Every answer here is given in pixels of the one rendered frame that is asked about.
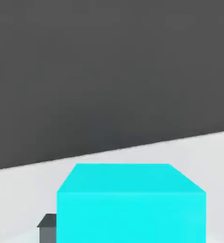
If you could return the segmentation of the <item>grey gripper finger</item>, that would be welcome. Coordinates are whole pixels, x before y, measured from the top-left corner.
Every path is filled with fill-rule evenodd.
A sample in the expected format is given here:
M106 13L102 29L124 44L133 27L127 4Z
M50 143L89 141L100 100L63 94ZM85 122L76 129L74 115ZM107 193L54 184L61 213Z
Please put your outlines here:
M57 243L56 214L45 214L39 228L39 243Z

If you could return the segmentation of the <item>small cyan cube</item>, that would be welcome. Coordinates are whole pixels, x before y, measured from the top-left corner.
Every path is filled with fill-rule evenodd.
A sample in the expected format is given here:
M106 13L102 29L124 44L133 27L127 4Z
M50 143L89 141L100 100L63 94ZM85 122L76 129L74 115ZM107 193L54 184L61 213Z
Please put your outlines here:
M76 164L57 243L206 243L206 192L170 164Z

